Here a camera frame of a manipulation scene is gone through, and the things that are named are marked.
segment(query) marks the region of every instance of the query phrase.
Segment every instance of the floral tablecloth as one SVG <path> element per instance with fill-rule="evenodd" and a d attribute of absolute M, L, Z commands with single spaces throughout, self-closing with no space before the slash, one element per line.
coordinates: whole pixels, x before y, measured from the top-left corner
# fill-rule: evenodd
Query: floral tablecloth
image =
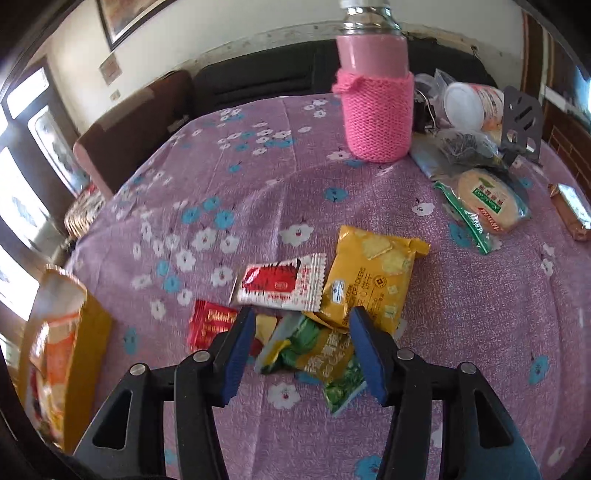
<path fill-rule="evenodd" d="M 478 365 L 518 425 L 546 480 L 591 436 L 591 247 L 576 243 L 547 183 L 575 184 L 546 145 L 543 169 L 517 160 L 533 218 L 483 256 L 410 158 L 369 164 L 347 150 L 338 98 L 276 98 L 187 124 L 124 185 L 70 263 L 117 320 L 96 406 L 134 362 L 181 361 L 195 299 L 227 304 L 248 262 L 326 252 L 343 224 L 418 236 L 397 332 L 431 363 Z M 166 461 L 178 476 L 173 411 Z M 216 424 L 232 479 L 375 477 L 391 419 L 367 393 L 338 417 L 319 385 L 247 366 Z M 441 405 L 434 404 L 428 478 L 437 478 Z"/>

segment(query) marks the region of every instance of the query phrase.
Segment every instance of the green label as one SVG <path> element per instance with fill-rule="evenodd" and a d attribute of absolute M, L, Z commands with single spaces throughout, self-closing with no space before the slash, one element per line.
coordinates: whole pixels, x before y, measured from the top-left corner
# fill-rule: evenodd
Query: green label
<path fill-rule="evenodd" d="M 488 198 L 486 193 L 483 191 L 474 189 L 474 192 L 472 193 L 480 198 L 480 200 L 482 200 L 484 203 L 486 203 L 495 213 L 499 213 L 501 211 L 501 207 L 499 207 L 493 200 Z"/>

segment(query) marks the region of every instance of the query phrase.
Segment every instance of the brown chair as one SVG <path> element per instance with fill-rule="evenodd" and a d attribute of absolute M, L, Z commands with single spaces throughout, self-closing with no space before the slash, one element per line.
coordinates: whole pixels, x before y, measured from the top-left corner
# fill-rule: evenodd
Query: brown chair
<path fill-rule="evenodd" d="M 74 154 L 109 200 L 175 131 L 194 118 L 194 105 L 189 73 L 170 72 L 100 117 L 76 141 Z"/>

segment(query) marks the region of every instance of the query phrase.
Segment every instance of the green snack package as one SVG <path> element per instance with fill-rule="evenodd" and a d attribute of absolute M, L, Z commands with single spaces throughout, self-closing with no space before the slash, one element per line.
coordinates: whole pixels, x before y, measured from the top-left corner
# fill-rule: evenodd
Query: green snack package
<path fill-rule="evenodd" d="M 304 371 L 324 385 L 332 414 L 339 414 L 365 388 L 365 380 L 348 334 L 337 333 L 301 313 L 281 319 L 255 361 L 255 371 Z"/>

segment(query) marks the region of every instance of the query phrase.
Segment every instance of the blue gripper pad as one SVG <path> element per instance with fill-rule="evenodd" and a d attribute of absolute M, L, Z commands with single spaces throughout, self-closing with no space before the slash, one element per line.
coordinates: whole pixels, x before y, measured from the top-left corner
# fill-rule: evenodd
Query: blue gripper pad
<path fill-rule="evenodd" d="M 357 355 L 357 359 L 361 364 L 361 370 L 369 391 L 378 400 L 378 403 L 383 405 L 388 399 L 384 365 L 372 342 L 368 328 L 373 329 L 373 325 L 365 309 L 356 307 L 351 310 L 349 333 L 355 346 L 355 355 Z"/>
<path fill-rule="evenodd" d="M 240 321 L 244 321 L 244 325 L 226 361 L 224 382 L 221 391 L 221 398 L 224 405 L 227 405 L 230 399 L 238 393 L 240 380 L 242 379 L 246 361 L 248 360 L 248 352 L 251 349 L 252 339 L 256 331 L 256 314 L 254 310 L 248 309 L 246 319 L 241 319 L 241 314 L 239 313 L 236 322 L 238 323 Z"/>

